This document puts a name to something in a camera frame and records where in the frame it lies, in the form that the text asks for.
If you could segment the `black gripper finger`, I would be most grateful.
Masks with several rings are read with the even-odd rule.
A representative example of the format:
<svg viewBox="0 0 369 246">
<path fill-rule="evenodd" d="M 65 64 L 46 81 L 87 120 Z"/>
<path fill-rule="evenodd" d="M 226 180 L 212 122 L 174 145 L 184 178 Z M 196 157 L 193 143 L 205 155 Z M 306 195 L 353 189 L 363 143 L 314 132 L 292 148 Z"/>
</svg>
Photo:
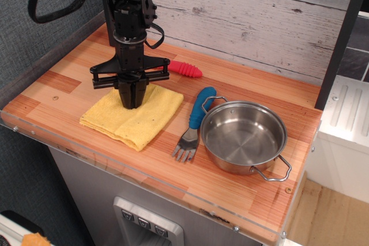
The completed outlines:
<svg viewBox="0 0 369 246">
<path fill-rule="evenodd" d="M 121 102 L 126 109 L 135 108 L 134 84 L 132 82 L 118 81 L 118 92 Z"/>
<path fill-rule="evenodd" d="M 134 89 L 133 89 L 133 108 L 138 108 L 142 105 L 146 87 L 148 86 L 149 81 L 148 80 L 139 80 L 134 83 Z"/>
</svg>

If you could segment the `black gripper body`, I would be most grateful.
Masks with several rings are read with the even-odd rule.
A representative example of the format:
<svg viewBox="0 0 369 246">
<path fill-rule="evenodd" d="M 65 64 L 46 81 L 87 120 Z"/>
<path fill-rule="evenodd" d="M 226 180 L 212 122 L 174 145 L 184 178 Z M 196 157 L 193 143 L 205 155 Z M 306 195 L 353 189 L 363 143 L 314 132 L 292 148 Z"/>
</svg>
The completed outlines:
<svg viewBox="0 0 369 246">
<path fill-rule="evenodd" d="M 108 61 L 90 68 L 95 89 L 130 86 L 139 82 L 167 80 L 170 77 L 167 58 L 146 56 L 144 44 L 116 43 L 115 55 Z"/>
</svg>

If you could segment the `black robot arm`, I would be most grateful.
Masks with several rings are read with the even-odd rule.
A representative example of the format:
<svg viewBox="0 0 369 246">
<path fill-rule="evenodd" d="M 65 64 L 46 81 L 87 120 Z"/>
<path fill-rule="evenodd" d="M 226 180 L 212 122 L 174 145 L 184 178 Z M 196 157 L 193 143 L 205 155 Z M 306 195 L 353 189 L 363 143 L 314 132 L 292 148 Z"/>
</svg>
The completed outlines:
<svg viewBox="0 0 369 246">
<path fill-rule="evenodd" d="M 115 55 L 108 61 L 93 66 L 93 86 L 96 89 L 113 87 L 127 109 L 138 108 L 151 81 L 167 80 L 170 76 L 167 58 L 146 56 L 144 47 L 155 49 L 147 41 L 147 30 L 159 33 L 163 29 L 154 24 L 156 5 L 152 0 L 103 0 L 110 45 Z"/>
</svg>

